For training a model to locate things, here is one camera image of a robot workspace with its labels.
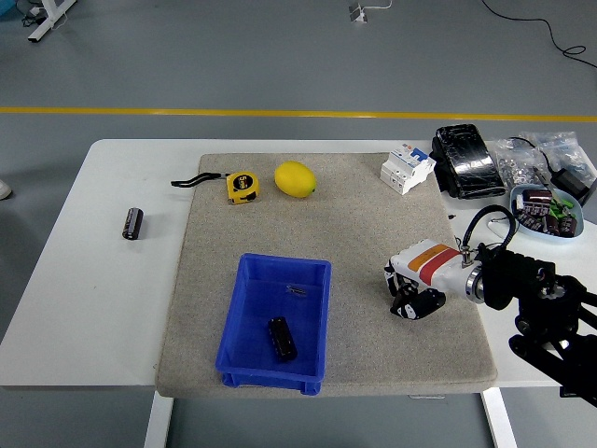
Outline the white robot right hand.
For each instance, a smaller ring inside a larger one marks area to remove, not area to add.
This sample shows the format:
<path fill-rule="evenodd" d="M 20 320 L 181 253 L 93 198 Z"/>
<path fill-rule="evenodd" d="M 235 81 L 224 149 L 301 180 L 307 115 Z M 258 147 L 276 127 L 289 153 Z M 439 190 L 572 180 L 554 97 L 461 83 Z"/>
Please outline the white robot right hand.
<path fill-rule="evenodd" d="M 390 312 L 419 320 L 444 306 L 449 293 L 464 297 L 473 268 L 465 267 L 462 259 L 456 249 L 429 239 L 393 255 L 383 268 L 394 298 Z"/>

